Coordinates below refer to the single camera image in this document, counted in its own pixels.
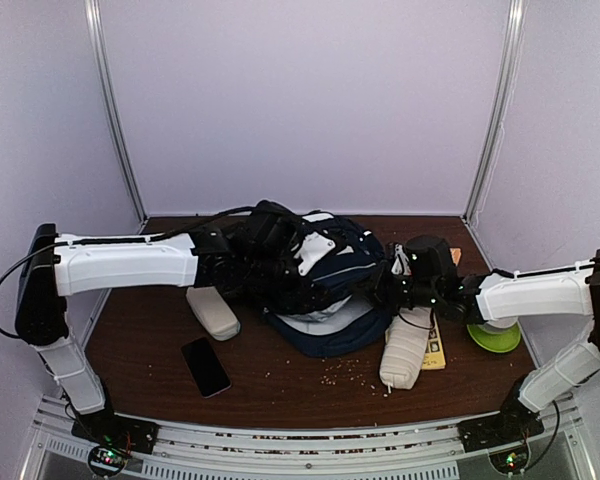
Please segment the navy blue student backpack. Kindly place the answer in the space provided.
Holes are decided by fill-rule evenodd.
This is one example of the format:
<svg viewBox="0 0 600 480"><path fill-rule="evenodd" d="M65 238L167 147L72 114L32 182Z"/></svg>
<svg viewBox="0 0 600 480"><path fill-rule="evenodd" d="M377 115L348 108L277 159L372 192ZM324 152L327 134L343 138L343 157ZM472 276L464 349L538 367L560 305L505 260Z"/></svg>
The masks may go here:
<svg viewBox="0 0 600 480"><path fill-rule="evenodd" d="M258 299L263 317L306 356L346 355L378 340L390 326L389 308L372 304L352 291L355 283L386 272L385 249L360 224L329 212L313 211L293 225L295 237L287 255L299 249L307 235L318 232L336 247L305 278L313 282L306 295Z"/></svg>

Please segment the beige fabric pencil pouch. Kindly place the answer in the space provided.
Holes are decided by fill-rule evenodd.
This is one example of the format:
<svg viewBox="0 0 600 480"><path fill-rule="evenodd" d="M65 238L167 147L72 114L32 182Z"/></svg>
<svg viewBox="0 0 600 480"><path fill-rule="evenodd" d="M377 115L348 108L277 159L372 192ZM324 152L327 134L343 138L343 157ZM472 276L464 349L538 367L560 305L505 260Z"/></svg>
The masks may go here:
<svg viewBox="0 0 600 480"><path fill-rule="evenodd" d="M410 390L424 360L431 330L428 308L402 309L385 332L385 347L379 377L389 393Z"/></svg>

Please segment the orange green paperback book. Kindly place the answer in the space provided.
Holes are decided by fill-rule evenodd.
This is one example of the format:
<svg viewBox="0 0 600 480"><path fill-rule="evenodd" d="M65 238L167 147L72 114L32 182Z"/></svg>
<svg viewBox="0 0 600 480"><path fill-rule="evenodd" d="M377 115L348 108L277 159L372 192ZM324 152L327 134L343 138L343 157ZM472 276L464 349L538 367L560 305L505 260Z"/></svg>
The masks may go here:
<svg viewBox="0 0 600 480"><path fill-rule="evenodd" d="M462 250L460 248L451 248L450 252L454 265L458 266L461 261Z"/></svg>

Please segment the yellow paperback booklet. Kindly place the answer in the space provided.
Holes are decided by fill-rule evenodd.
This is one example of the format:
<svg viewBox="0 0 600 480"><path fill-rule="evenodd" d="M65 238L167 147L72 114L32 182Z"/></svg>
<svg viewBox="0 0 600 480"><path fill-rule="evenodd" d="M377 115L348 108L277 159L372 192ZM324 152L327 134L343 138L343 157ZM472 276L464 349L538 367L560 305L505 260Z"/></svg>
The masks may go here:
<svg viewBox="0 0 600 480"><path fill-rule="evenodd" d="M428 334L428 342L422 362L425 371L443 370L446 368L446 358L436 317L432 319L432 329Z"/></svg>

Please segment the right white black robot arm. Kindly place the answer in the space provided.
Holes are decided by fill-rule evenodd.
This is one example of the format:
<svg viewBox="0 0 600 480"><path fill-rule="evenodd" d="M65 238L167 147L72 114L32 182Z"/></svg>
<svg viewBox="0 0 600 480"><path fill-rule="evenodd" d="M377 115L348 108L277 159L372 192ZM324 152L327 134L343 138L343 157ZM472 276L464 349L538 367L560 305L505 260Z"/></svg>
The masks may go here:
<svg viewBox="0 0 600 480"><path fill-rule="evenodd" d="M429 307L438 318L465 325L502 328L521 317L559 314L591 318L578 339L514 383L485 425L461 423L460 430L470 439L521 438L535 428L540 411L600 372L600 249L591 259L566 267L494 269L461 277L448 243L423 235L395 245L358 286L393 315L403 308Z"/></svg>

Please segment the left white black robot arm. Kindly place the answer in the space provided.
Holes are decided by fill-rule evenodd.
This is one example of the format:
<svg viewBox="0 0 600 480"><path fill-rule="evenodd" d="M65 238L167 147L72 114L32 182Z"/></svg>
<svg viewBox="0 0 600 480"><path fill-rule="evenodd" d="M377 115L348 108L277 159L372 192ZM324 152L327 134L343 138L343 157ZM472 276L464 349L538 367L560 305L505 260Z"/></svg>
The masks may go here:
<svg viewBox="0 0 600 480"><path fill-rule="evenodd" d="M43 224L29 254L15 265L21 272L16 336L38 352L67 395L82 432L113 444L131 429L115 414L104 381L71 332L68 297L154 285L247 285L297 294L333 247L308 217L270 201L149 235L78 236Z"/></svg>

